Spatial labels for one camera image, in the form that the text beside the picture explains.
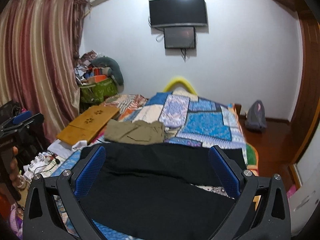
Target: metal bolt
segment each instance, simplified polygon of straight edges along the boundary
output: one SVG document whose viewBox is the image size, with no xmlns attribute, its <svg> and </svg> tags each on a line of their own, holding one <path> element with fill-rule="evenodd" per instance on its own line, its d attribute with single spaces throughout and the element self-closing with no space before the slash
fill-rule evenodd
<svg viewBox="0 0 320 240">
<path fill-rule="evenodd" d="M 63 172 L 62 172 L 62 175 L 63 176 L 69 176 L 71 174 L 71 170 L 64 170 Z"/>
<path fill-rule="evenodd" d="M 279 174 L 275 174 L 273 176 L 275 177 L 276 180 L 281 180 L 281 176 Z"/>
<path fill-rule="evenodd" d="M 247 176 L 247 177 L 250 177 L 250 176 L 252 176 L 252 171 L 245 170 L 245 171 L 243 172 L 243 174 L 244 174 L 245 176 Z"/>
<path fill-rule="evenodd" d="M 40 177 L 41 177 L 40 173 L 37 173 L 33 176 L 33 179 L 40 179 Z"/>
</svg>

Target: wooden door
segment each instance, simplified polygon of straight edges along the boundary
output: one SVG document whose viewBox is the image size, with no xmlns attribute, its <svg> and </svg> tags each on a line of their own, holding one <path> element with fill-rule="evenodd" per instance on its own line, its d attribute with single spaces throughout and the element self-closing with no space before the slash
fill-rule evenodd
<svg viewBox="0 0 320 240">
<path fill-rule="evenodd" d="M 320 112 L 320 26 L 310 11 L 299 13 L 299 19 L 303 39 L 303 70 L 291 130 L 300 149 L 292 164 L 308 147 L 319 123 Z"/>
</svg>

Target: striped curtain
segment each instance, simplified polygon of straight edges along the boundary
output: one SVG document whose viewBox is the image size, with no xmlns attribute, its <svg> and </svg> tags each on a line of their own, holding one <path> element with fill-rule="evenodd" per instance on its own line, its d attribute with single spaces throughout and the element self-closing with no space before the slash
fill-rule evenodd
<svg viewBox="0 0 320 240">
<path fill-rule="evenodd" d="M 10 0 L 0 15 L 0 106 L 44 115 L 49 141 L 79 115 L 74 66 L 86 0 Z"/>
</svg>

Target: small monitor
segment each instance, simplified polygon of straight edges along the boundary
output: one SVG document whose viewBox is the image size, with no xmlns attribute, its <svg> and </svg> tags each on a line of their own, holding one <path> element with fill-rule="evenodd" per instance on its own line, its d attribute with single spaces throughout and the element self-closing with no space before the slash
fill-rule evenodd
<svg viewBox="0 0 320 240">
<path fill-rule="evenodd" d="M 164 28 L 164 47 L 166 49 L 195 49 L 196 32 L 194 27 Z"/>
</svg>

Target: finger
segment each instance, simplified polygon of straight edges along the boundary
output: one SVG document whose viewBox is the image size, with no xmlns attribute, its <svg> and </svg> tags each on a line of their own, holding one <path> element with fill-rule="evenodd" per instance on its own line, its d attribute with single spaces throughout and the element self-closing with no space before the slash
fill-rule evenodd
<svg viewBox="0 0 320 240">
<path fill-rule="evenodd" d="M 19 178 L 16 178 L 13 182 L 12 182 L 12 185 L 14 187 L 17 187 L 17 186 L 20 186 L 21 182 L 20 182 L 20 179 Z"/>
<path fill-rule="evenodd" d="M 13 155 L 16 156 L 18 154 L 18 148 L 13 146 Z"/>
<path fill-rule="evenodd" d="M 12 173 L 9 175 L 11 181 L 14 181 L 16 180 L 16 178 L 18 177 L 18 174 L 19 174 L 19 168 L 15 168 Z"/>
<path fill-rule="evenodd" d="M 14 158 L 10 163 L 11 170 L 14 170 L 18 166 L 18 161 L 16 158 Z"/>
</svg>

